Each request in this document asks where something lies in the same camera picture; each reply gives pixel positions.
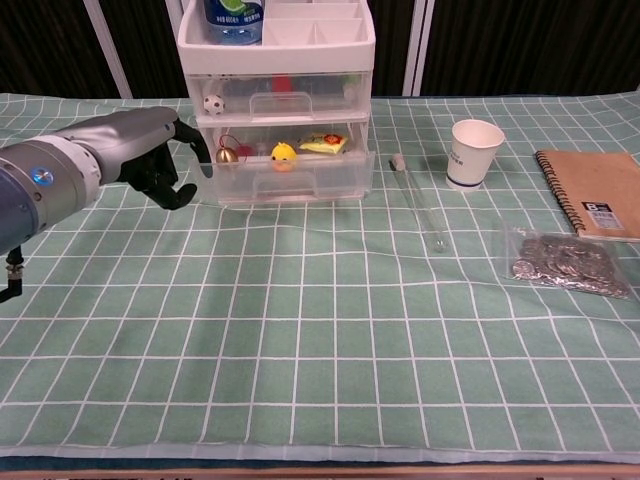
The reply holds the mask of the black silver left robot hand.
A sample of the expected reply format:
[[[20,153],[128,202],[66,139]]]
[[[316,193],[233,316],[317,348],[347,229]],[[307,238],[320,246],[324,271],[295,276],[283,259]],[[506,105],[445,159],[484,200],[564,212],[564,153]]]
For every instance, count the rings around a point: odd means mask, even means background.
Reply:
[[[167,143],[175,140],[187,144],[197,160],[211,161],[199,130],[164,106],[94,117],[55,134],[90,152],[99,165],[103,185],[127,183],[166,210],[188,205],[197,191],[193,183],[174,188],[178,174]]]

